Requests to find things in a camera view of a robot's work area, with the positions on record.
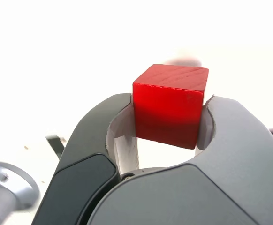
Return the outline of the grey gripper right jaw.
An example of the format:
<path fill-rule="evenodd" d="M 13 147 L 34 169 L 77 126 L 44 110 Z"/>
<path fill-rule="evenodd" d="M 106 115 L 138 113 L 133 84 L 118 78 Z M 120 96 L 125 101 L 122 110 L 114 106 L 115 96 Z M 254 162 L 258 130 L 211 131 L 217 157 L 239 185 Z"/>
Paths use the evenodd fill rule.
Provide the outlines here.
<path fill-rule="evenodd" d="M 273 225 L 273 135 L 239 102 L 203 107 L 200 153 L 133 176 L 97 204 L 90 225 Z"/>

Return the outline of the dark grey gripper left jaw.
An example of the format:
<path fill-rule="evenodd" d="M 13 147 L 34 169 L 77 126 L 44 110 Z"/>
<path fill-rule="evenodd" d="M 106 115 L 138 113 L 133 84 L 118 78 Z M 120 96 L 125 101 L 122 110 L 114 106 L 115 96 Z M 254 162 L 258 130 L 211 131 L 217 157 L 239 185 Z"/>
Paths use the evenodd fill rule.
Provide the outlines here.
<path fill-rule="evenodd" d="M 35 225 L 85 225 L 98 202 L 139 168 L 132 96 L 113 95 L 77 124 L 41 205 Z"/>

